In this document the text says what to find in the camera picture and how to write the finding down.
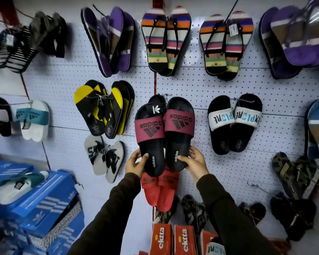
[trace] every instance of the hand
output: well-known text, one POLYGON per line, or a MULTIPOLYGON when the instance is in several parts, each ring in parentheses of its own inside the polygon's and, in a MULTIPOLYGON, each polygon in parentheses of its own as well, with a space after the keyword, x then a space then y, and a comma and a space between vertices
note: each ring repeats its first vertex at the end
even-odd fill
POLYGON ((193 146, 190 146, 190 150, 190 157, 178 156, 178 159, 187 163, 188 166, 186 169, 188 169, 194 180, 197 182, 202 176, 209 174, 209 172, 203 154, 193 146))
POLYGON ((139 176, 139 178, 142 177, 142 174, 144 172, 144 166, 145 162, 149 158, 149 153, 145 153, 142 157, 142 160, 139 163, 136 163, 136 160, 140 158, 140 150, 136 150, 134 153, 131 154, 131 157, 129 158, 127 165, 125 167, 125 173, 134 173, 139 176))

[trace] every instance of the person's right hand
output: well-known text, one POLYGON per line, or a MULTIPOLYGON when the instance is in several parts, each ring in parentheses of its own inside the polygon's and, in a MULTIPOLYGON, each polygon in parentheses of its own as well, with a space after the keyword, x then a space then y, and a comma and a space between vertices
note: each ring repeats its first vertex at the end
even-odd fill
POLYGON ((203 154, 195 147, 190 146, 189 156, 178 156, 178 159, 186 162, 188 171, 191 173, 192 177, 196 180, 200 180, 200 178, 206 174, 209 174, 207 165, 205 164, 203 154))

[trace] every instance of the dark sleeve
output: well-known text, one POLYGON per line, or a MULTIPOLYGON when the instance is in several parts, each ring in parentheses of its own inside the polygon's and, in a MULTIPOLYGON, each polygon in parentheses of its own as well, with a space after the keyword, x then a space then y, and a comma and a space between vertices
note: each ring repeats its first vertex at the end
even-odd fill
POLYGON ((100 254, 104 247, 110 247, 110 254, 120 254, 132 204, 139 192, 139 177, 134 173, 125 174, 119 184, 112 188, 107 202, 72 244, 67 255, 100 254))
POLYGON ((234 203, 216 177, 207 174, 196 184, 211 223, 220 235, 226 254, 280 255, 234 203))

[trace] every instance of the maroon strap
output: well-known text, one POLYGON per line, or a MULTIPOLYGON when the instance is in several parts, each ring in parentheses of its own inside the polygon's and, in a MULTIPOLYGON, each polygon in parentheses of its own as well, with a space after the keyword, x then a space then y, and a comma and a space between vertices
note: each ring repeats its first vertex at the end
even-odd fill
POLYGON ((137 144, 150 139, 165 138, 164 124, 161 116, 135 120, 137 144))
POLYGON ((194 137, 195 114, 168 109, 165 120, 166 132, 180 132, 194 137))

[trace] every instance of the price tag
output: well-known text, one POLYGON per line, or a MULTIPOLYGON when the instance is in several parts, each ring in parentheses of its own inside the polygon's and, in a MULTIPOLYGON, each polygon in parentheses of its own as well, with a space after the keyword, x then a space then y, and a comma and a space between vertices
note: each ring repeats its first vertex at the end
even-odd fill
POLYGON ((6 45, 12 47, 14 44, 14 36, 6 35, 6 45))
POLYGON ((239 34, 239 31, 237 30, 237 25, 236 24, 232 24, 229 26, 229 34, 230 36, 236 36, 239 34))

